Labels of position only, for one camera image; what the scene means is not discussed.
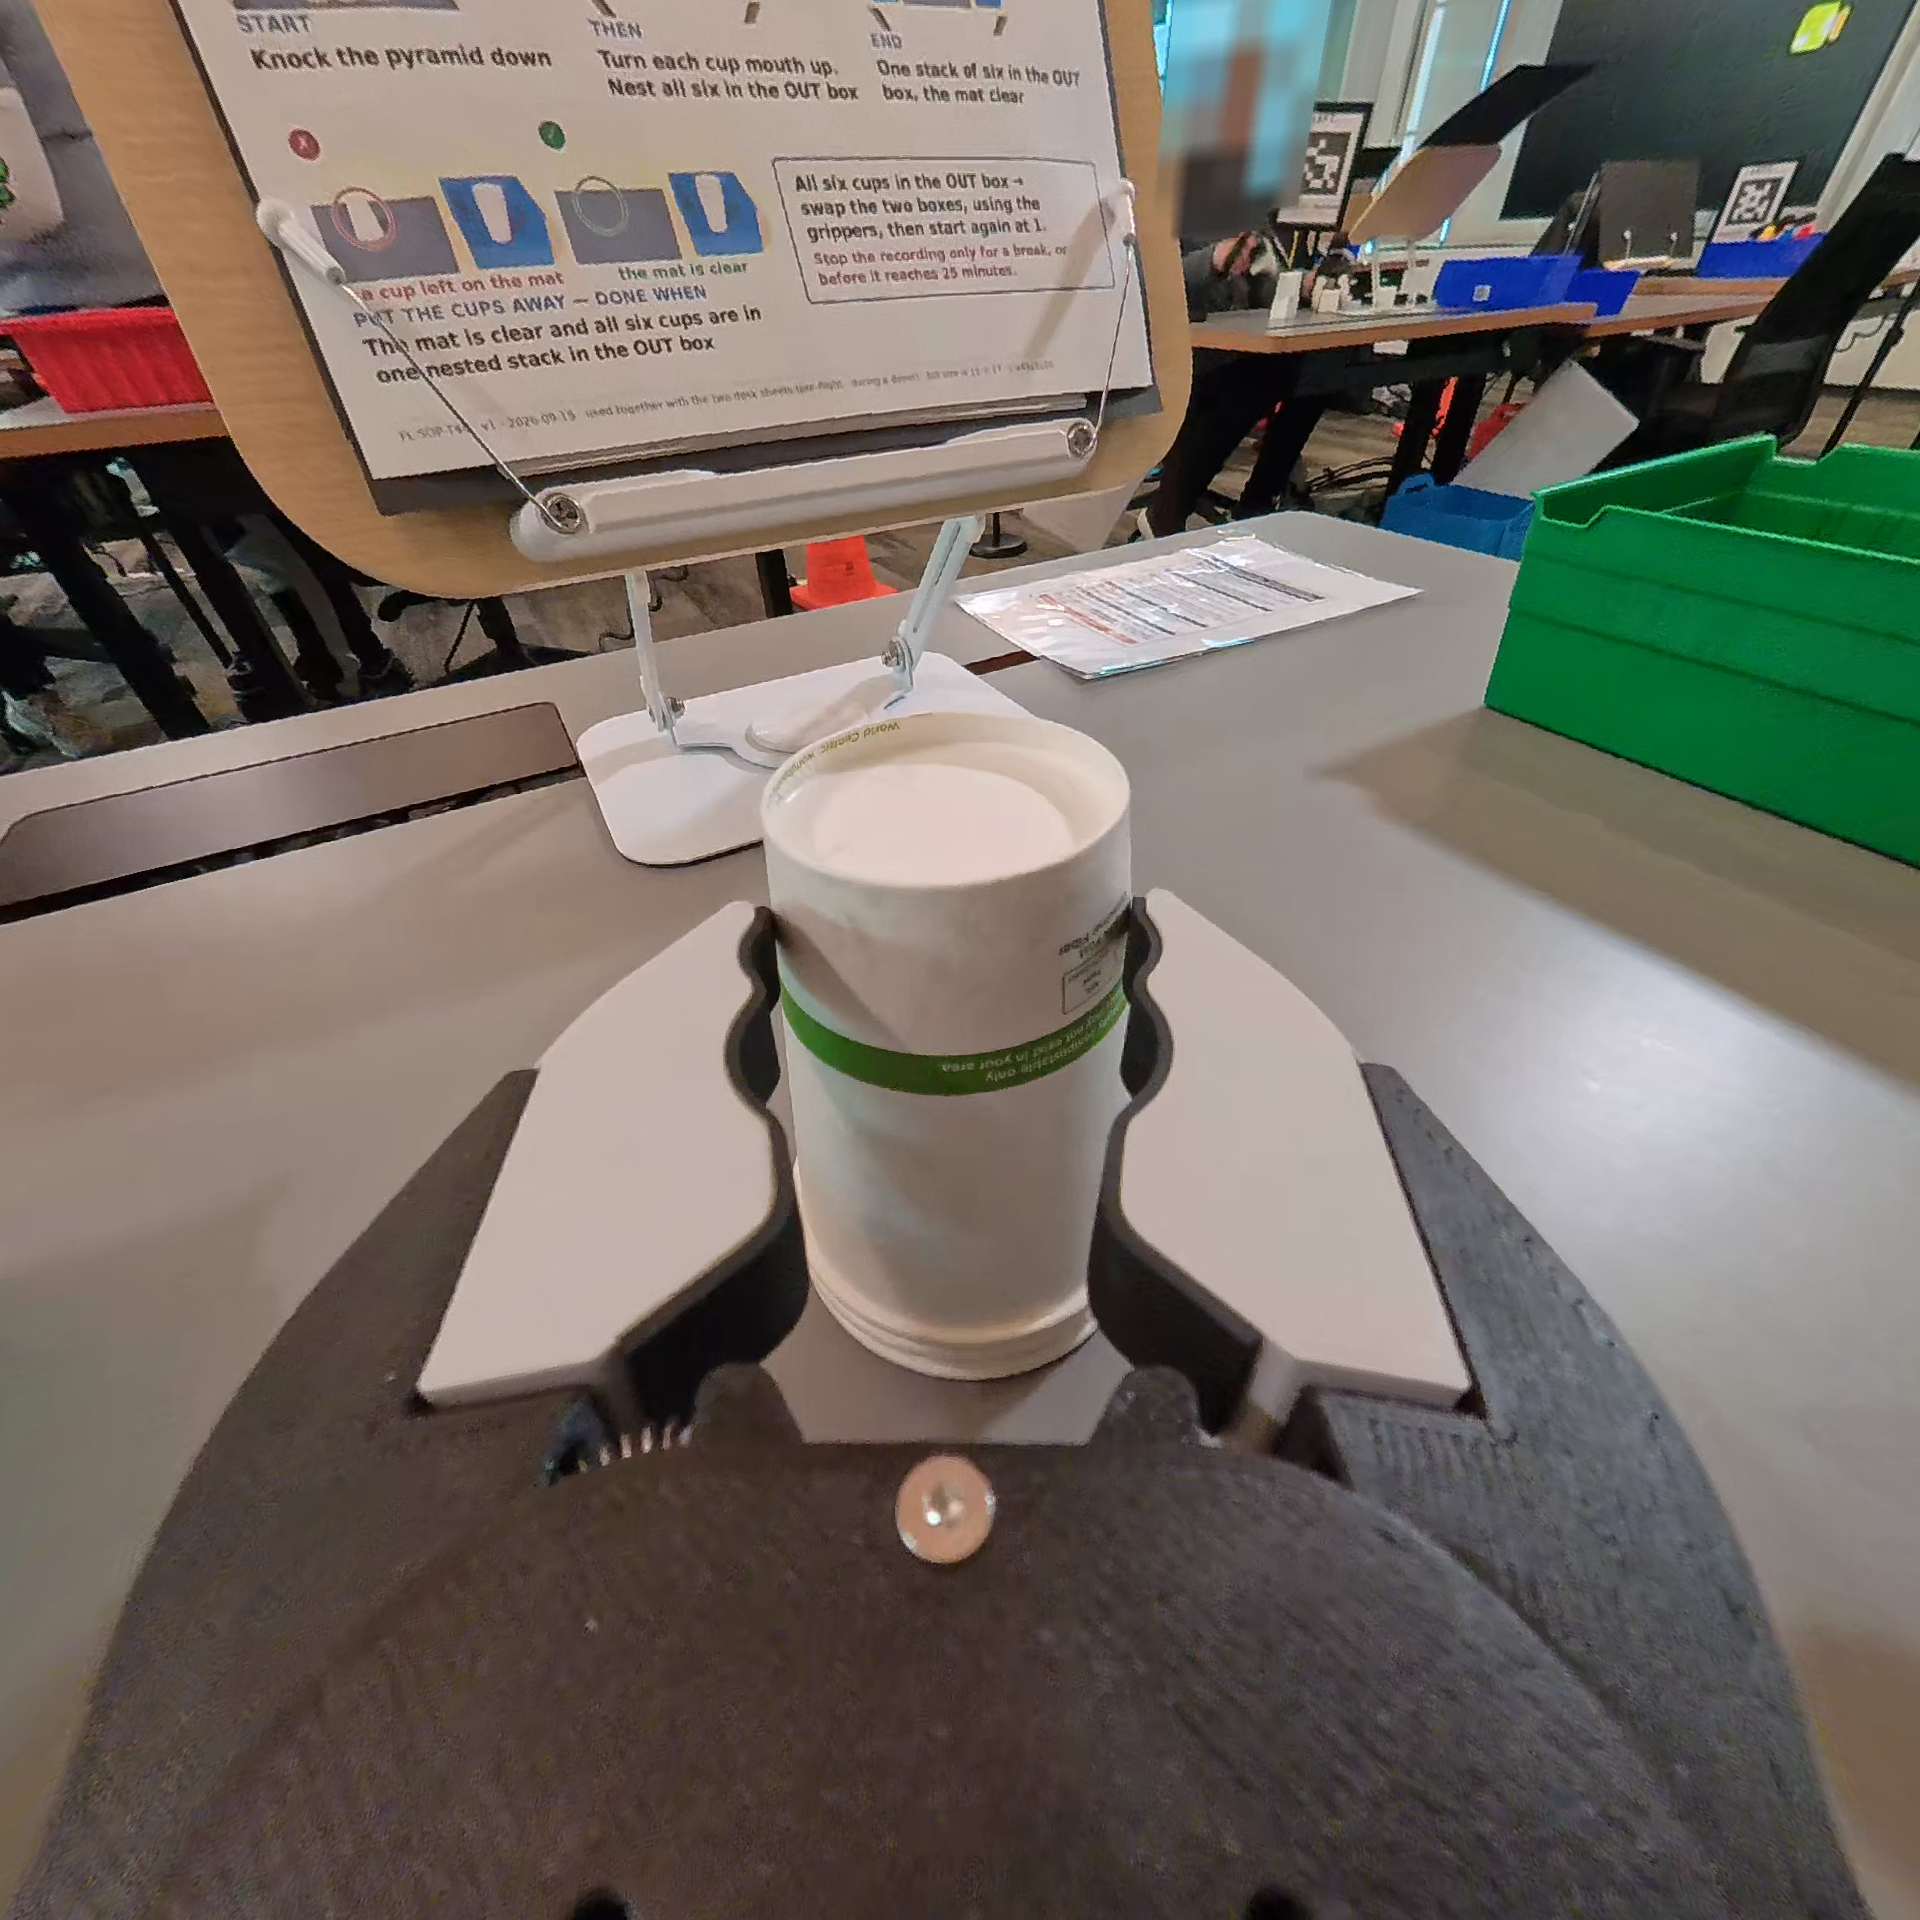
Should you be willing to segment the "orange traffic cone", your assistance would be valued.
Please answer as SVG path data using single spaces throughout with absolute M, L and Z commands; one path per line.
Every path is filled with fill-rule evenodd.
M 828 610 L 892 597 L 899 588 L 877 575 L 873 548 L 861 535 L 804 544 L 804 572 L 790 588 L 802 610 Z

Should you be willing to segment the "black office chair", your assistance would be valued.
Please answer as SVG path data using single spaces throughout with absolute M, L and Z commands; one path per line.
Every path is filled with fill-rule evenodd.
M 1691 453 L 1806 428 L 1837 346 L 1919 234 L 1919 163 L 1884 156 L 1819 247 L 1768 300 L 1715 384 L 1684 382 L 1622 442 L 1609 464 Z

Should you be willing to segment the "tan document stand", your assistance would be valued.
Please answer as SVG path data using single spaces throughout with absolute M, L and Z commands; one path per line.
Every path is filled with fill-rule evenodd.
M 1414 253 L 1495 173 L 1515 132 L 1595 71 L 1595 60 L 1516 65 L 1431 131 L 1363 205 L 1351 209 L 1336 229 L 1340 240 L 1351 251 L 1378 245 Z

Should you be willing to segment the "wooden background table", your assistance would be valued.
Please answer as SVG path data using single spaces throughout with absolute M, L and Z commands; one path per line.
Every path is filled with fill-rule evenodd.
M 214 406 L 4 413 L 4 506 L 68 548 L 85 533 L 168 535 L 238 659 L 241 715 L 270 719 L 478 681 L 560 659 L 504 597 L 380 579 L 287 517 Z

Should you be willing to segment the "printed instruction sheet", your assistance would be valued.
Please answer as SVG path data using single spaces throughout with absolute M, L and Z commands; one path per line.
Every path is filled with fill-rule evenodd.
M 367 475 L 1154 367 L 1103 3 L 176 3 Z

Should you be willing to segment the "grey desk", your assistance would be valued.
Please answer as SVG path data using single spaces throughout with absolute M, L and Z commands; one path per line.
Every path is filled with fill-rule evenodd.
M 1879 1916 L 1917 1916 L 1917 872 L 1485 710 L 1515 568 L 1281 517 L 1416 601 L 1083 684 L 1138 883 L 1420 1091 L 1688 1428 Z M 505 1072 L 713 905 L 582 777 L 4 925 L 4 1898 L 181 1477 Z

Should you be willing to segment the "green plastic bin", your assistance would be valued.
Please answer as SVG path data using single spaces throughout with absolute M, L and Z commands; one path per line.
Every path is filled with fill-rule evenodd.
M 1919 863 L 1919 453 L 1768 435 L 1540 491 L 1485 704 Z

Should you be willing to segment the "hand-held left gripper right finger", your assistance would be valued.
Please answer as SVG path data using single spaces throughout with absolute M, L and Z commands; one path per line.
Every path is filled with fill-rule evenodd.
M 1178 1375 L 1212 1439 L 1303 1393 L 1453 1413 L 1478 1380 L 1358 1052 L 1291 980 L 1167 888 L 1132 905 L 1090 1304 Z

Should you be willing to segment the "laminated paper sheet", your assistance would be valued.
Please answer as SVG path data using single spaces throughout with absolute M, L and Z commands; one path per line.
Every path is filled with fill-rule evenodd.
M 1418 597 L 1404 588 L 1241 535 L 959 599 L 1032 659 L 1108 679 L 1323 626 Z

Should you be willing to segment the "wooden work table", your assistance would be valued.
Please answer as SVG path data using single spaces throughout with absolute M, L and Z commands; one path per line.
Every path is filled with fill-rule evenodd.
M 1467 462 L 1489 384 L 1500 371 L 1533 369 L 1549 347 L 1582 338 L 1597 316 L 1591 300 L 1511 309 L 1427 304 L 1305 315 L 1271 327 L 1261 311 L 1232 311 L 1194 322 L 1189 335 L 1199 353 L 1283 364 L 1285 375 L 1238 371 L 1241 389 L 1274 386 L 1280 402 L 1404 386 L 1404 439 L 1389 466 L 1389 488 L 1402 490 L 1422 469 L 1453 484 Z

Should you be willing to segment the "black white marker sign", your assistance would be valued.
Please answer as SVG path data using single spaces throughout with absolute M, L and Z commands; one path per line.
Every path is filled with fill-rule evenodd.
M 1311 118 L 1292 220 L 1332 227 L 1353 185 L 1374 114 L 1373 102 L 1318 102 Z
M 1757 158 L 1748 162 L 1731 183 L 1720 207 L 1711 244 L 1744 244 L 1771 227 L 1793 185 L 1801 158 Z

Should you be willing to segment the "black computer monitor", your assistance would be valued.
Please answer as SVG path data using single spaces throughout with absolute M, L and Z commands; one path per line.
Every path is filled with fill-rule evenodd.
M 1700 207 L 1795 158 L 1815 204 L 1914 14 L 1910 1 L 1567 1 L 1549 61 L 1589 74 L 1522 131 L 1507 218 L 1557 213 L 1611 158 L 1693 158 Z

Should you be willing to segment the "red plastic bin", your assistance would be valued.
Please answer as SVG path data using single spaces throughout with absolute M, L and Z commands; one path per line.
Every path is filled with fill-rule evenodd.
M 165 304 L 14 316 L 3 333 L 70 415 L 214 400 L 179 316 Z

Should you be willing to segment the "grey leaning board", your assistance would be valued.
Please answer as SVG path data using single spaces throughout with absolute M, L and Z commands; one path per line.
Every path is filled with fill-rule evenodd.
M 1551 371 L 1456 482 L 1485 493 L 1533 497 L 1595 471 L 1638 426 L 1640 417 L 1575 358 Z

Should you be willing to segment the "black desk panel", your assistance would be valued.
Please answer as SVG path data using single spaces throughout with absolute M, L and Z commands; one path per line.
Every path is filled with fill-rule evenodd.
M 3 914 L 110 899 L 582 776 L 558 708 L 536 703 L 55 805 L 4 828 Z

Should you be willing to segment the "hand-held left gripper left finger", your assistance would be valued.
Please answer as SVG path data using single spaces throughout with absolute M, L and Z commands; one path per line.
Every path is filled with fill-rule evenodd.
M 777 921 L 731 901 L 542 1056 L 420 1373 L 440 1411 L 556 1389 L 691 1424 L 706 1380 L 768 1360 L 810 1298 L 773 1100 Z

